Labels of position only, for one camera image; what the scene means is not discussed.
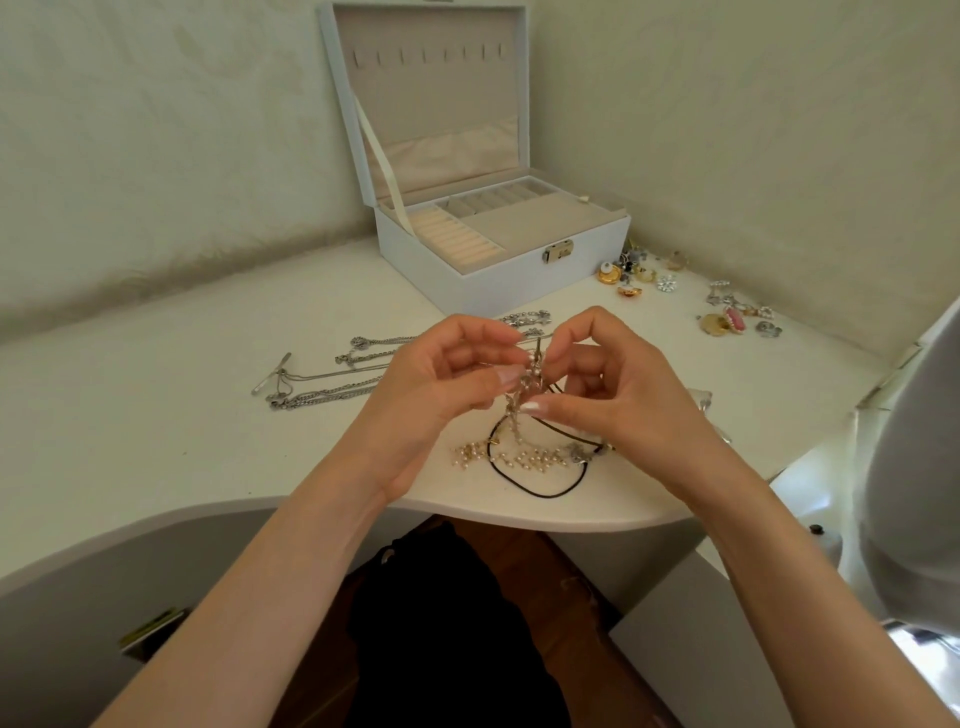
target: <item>white jewelry box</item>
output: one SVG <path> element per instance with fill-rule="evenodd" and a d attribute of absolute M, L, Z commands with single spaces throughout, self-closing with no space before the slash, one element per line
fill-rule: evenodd
<path fill-rule="evenodd" d="M 525 6 L 329 2 L 320 26 L 380 252 L 443 313 L 618 258 L 626 210 L 530 169 Z"/>

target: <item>french manicure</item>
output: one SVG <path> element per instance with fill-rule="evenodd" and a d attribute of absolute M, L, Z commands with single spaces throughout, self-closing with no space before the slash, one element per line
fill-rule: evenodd
<path fill-rule="evenodd" d="M 546 408 L 540 402 L 533 400 L 524 402 L 516 410 L 524 415 L 542 415 L 546 412 Z"/>

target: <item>forearm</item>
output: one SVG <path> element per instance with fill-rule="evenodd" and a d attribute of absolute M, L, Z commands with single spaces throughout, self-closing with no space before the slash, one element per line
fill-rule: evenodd
<path fill-rule="evenodd" d="M 812 726 L 955 726 L 814 541 L 742 463 L 694 505 L 794 720 Z"/>
<path fill-rule="evenodd" d="M 266 726 L 384 497 L 323 462 L 95 723 Z"/>

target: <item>beige fabric lining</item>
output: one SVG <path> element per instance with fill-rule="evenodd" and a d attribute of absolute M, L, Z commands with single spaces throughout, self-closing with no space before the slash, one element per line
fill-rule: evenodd
<path fill-rule="evenodd" d="M 519 166 L 520 9 L 334 12 L 350 86 L 402 192 Z M 386 196 L 374 160 L 371 174 L 377 198 Z"/>
<path fill-rule="evenodd" d="M 379 129 L 374 130 L 401 192 L 515 169 L 520 164 L 515 116 L 461 132 L 390 144 L 383 142 Z M 389 194 L 387 181 L 369 143 L 366 148 L 373 189 L 379 199 Z"/>
<path fill-rule="evenodd" d="M 486 268 L 508 257 L 507 252 L 437 206 L 410 215 L 418 240 L 458 273 Z"/>
<path fill-rule="evenodd" d="M 396 213 L 386 201 L 381 209 L 396 220 Z M 558 192 L 528 177 L 490 189 L 462 192 L 409 215 L 420 242 L 466 275 L 620 220 L 627 212 L 621 207 L 611 210 L 593 201 L 582 202 L 568 192 Z M 467 259 L 462 246 L 470 245 L 471 235 L 491 241 L 498 246 L 498 252 Z"/>
<path fill-rule="evenodd" d="M 508 257 L 513 257 L 625 216 L 622 211 L 610 212 L 582 203 L 565 192 L 552 192 L 515 205 L 478 212 L 463 222 L 502 246 Z"/>

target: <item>white desk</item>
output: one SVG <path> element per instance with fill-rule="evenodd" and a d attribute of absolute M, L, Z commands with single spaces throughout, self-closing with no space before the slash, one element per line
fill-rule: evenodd
<path fill-rule="evenodd" d="M 621 316 L 688 386 L 714 393 L 710 418 L 765 477 L 816 445 L 886 372 L 782 318 L 780 339 L 703 334 L 695 316 L 710 311 L 708 287 L 692 273 L 672 294 L 644 287 L 626 300 L 585 279 L 523 310 L 546 308 L 559 323 L 599 303 Z M 253 385 L 285 352 L 294 372 L 329 371 L 353 336 L 416 334 L 440 318 L 366 241 L 0 348 L 0 594 L 170 522 L 278 503 L 363 400 L 272 412 L 251 397 Z M 453 469 L 452 447 L 486 436 L 500 412 L 451 425 L 398 506 L 550 531 L 689 515 L 615 455 L 555 500 L 527 496 L 489 468 Z M 531 482 L 549 487 L 551 477 L 531 473 Z"/>

